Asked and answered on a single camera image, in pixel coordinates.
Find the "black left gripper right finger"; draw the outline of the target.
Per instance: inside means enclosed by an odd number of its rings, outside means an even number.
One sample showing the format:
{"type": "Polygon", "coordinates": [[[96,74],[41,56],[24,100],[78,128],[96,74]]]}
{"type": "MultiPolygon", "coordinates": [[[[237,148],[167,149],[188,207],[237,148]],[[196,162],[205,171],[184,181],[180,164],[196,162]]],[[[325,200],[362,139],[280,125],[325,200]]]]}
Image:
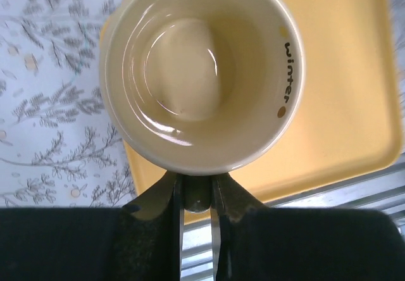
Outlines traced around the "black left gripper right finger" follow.
{"type": "Polygon", "coordinates": [[[272,208],[227,173],[211,181],[216,280],[404,279],[404,240],[386,214],[272,208]]]}

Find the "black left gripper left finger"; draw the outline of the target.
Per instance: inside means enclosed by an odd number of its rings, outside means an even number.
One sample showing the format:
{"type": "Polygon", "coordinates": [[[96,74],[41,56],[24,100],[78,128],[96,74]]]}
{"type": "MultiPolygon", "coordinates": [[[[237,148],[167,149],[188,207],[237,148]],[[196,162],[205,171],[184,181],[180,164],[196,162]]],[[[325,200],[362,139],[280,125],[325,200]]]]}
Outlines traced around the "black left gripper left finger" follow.
{"type": "Polygon", "coordinates": [[[178,280],[182,180],[121,208],[3,208],[2,280],[178,280]]]}

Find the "cream ceramic mug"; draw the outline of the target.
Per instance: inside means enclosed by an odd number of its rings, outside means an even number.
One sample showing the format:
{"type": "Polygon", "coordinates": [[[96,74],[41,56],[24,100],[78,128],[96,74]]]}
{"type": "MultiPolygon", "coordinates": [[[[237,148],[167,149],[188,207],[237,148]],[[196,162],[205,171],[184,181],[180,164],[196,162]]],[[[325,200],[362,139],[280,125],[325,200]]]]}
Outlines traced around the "cream ceramic mug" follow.
{"type": "Polygon", "coordinates": [[[302,98],[302,37],[282,0],[123,0],[100,41],[99,83],[124,141],[165,175],[133,201],[160,214],[182,177],[208,177],[271,149],[302,98]]]}

